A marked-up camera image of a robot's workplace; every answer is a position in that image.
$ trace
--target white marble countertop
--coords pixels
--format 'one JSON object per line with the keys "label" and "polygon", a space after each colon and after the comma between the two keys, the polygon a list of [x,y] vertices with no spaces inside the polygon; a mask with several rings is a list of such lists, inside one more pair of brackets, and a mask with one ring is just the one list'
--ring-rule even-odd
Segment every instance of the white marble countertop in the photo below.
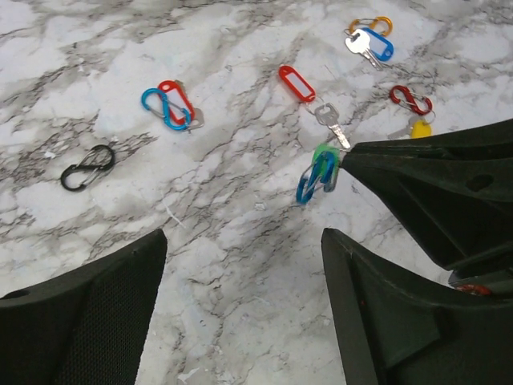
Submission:
{"label": "white marble countertop", "polygon": [[[345,383],[321,261],[334,227],[430,279],[434,265],[381,201],[341,172],[294,203],[328,130],[277,78],[294,66],[353,143],[384,140],[428,95],[434,133],[513,117],[510,0],[0,2],[0,296],[155,228],[168,262],[139,385]],[[344,44],[355,18],[394,22],[375,71]],[[205,126],[173,132],[140,105],[179,79]],[[79,193],[59,176],[96,144],[117,165]]]}

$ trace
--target key tag label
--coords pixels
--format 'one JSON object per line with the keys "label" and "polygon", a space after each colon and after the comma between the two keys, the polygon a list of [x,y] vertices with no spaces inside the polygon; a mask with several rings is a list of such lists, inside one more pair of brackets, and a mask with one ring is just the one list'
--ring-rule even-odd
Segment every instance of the key tag label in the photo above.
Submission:
{"label": "key tag label", "polygon": [[301,102],[309,103],[315,99],[315,90],[291,66],[281,66],[278,70],[281,80],[289,86]]}
{"label": "key tag label", "polygon": [[378,60],[382,62],[387,62],[392,59],[392,55],[394,54],[394,44],[392,44],[388,39],[381,36],[375,30],[371,30],[369,27],[362,28],[369,36],[370,36],[370,49],[373,52],[374,56],[378,58]]}
{"label": "key tag label", "polygon": [[[175,104],[180,109],[186,109],[188,113],[191,115],[191,121],[193,121],[196,117],[194,112],[194,107],[191,102],[185,96],[184,91],[177,82],[173,82],[172,80],[164,80],[157,87],[161,91],[165,92],[168,96],[168,100],[170,103]],[[169,107],[169,112],[171,115],[171,119],[177,124],[185,124],[185,115],[184,113],[176,107]]]}

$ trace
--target key head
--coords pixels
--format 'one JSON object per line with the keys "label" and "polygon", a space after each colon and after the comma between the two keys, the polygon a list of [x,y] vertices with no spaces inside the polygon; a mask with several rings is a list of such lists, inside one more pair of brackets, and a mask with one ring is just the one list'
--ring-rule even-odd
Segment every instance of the key head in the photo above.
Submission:
{"label": "key head", "polygon": [[354,54],[363,54],[370,48],[370,36],[364,30],[355,30],[345,39],[345,44]]}
{"label": "key head", "polygon": [[320,107],[317,107],[313,114],[317,118],[317,122],[322,124],[323,126],[335,126],[338,124],[338,114],[337,109],[331,104],[326,103]]}

